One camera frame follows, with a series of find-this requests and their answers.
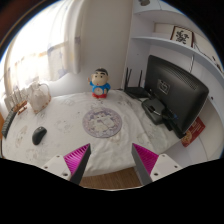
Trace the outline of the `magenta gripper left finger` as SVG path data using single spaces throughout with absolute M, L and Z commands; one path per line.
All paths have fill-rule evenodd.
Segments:
M 55 155 L 42 169 L 79 185 L 91 155 L 91 146 L 86 144 L 65 156 Z

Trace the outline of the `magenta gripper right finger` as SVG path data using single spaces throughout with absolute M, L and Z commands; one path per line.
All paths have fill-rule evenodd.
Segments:
M 148 185 L 182 169 L 167 154 L 157 155 L 135 143 L 132 144 L 132 156 L 136 164 L 140 182 Z

